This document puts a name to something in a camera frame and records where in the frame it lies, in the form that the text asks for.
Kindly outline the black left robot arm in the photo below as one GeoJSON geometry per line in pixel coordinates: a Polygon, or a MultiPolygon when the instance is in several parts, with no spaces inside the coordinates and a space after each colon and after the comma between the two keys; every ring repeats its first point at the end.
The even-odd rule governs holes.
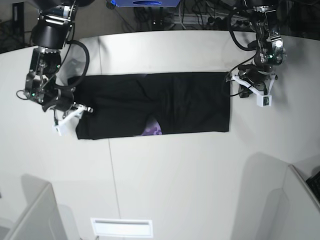
{"type": "Polygon", "coordinates": [[[271,90],[278,79],[275,67],[283,63],[286,55],[277,16],[278,6],[278,0],[239,0],[229,12],[227,29],[232,41],[243,51],[255,52],[226,74],[226,83],[238,83],[238,93],[231,94],[231,97],[248,98],[254,94],[271,101],[271,90]],[[249,26],[255,33],[255,40],[247,46],[242,45],[235,36],[232,19],[236,14],[246,14],[249,26]]]}

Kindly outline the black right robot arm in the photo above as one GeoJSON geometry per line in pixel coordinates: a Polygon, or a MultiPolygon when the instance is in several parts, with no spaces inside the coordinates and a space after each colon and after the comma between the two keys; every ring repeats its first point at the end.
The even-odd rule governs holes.
{"type": "Polygon", "coordinates": [[[21,100],[41,105],[42,110],[72,111],[73,115],[92,113],[93,109],[74,100],[74,90],[86,76],[90,65],[88,48],[78,40],[69,37],[75,28],[78,8],[92,4],[91,0],[35,0],[39,16],[31,31],[31,39],[36,45],[33,49],[25,87],[21,100]],[[77,45],[85,55],[82,75],[70,85],[56,83],[57,73],[64,64],[61,50],[65,45],[77,45]]]}

